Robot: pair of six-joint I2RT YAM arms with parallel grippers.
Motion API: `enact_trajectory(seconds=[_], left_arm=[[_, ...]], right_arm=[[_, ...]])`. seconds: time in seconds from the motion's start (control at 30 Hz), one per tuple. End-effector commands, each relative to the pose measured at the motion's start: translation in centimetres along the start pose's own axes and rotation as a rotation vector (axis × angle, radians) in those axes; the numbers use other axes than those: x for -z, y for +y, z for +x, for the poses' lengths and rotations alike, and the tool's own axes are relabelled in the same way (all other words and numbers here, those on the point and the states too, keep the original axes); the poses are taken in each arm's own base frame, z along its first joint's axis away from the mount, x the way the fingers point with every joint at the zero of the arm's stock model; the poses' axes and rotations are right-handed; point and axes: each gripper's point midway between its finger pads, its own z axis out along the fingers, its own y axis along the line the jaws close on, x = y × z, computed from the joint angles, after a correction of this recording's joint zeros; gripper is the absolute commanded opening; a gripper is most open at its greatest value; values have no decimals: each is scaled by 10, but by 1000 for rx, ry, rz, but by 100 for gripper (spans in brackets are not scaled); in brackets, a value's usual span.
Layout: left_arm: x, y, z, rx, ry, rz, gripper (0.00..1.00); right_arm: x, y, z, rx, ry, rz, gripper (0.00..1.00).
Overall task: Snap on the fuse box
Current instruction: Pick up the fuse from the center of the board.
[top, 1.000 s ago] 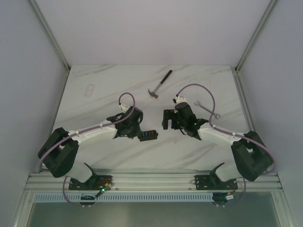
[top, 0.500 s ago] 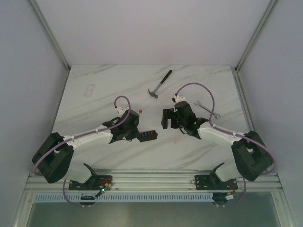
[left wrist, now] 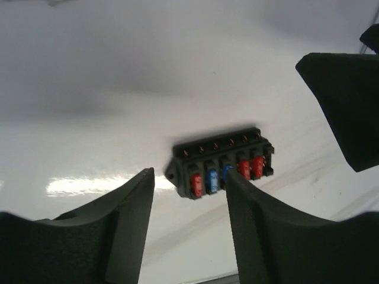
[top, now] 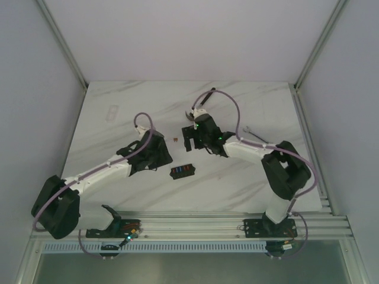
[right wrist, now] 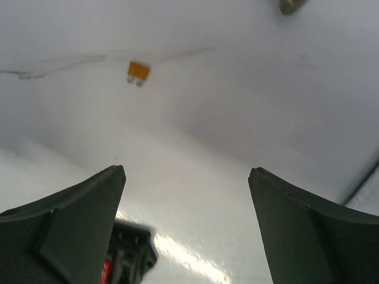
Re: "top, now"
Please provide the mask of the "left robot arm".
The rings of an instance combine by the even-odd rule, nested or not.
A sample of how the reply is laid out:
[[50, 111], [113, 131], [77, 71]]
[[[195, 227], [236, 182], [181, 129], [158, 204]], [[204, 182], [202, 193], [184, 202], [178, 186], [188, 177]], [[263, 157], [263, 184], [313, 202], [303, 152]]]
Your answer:
[[59, 240], [75, 230], [95, 230], [114, 238], [121, 231], [121, 216], [109, 205], [85, 206], [83, 201], [108, 184], [144, 170], [172, 163], [165, 137], [156, 130], [143, 130], [139, 140], [119, 149], [106, 162], [86, 172], [62, 179], [49, 177], [32, 209], [33, 224]]

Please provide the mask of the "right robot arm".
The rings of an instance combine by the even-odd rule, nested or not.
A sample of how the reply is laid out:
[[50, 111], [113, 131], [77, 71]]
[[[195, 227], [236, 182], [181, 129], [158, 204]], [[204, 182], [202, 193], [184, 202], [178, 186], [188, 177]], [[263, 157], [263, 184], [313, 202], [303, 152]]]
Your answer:
[[205, 149], [216, 156], [262, 165], [272, 189], [272, 198], [262, 215], [262, 224], [258, 225], [258, 230], [266, 237], [278, 237], [284, 234], [284, 230], [291, 228], [288, 222], [291, 204], [297, 192], [311, 178], [309, 167], [300, 159], [293, 145], [282, 141], [273, 145], [273, 149], [264, 148], [263, 145], [251, 146], [239, 141], [233, 132], [222, 132], [206, 112], [197, 117], [189, 113], [185, 115], [192, 122], [192, 126], [182, 128], [186, 151], [192, 150], [190, 140], [194, 140], [195, 149]]

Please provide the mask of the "black fuse box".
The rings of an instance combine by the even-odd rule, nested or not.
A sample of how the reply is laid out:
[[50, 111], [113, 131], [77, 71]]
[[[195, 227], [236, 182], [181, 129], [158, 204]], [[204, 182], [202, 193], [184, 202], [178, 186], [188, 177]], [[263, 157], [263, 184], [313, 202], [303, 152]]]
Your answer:
[[173, 180], [186, 178], [195, 175], [195, 167], [192, 164], [173, 167], [169, 175]]

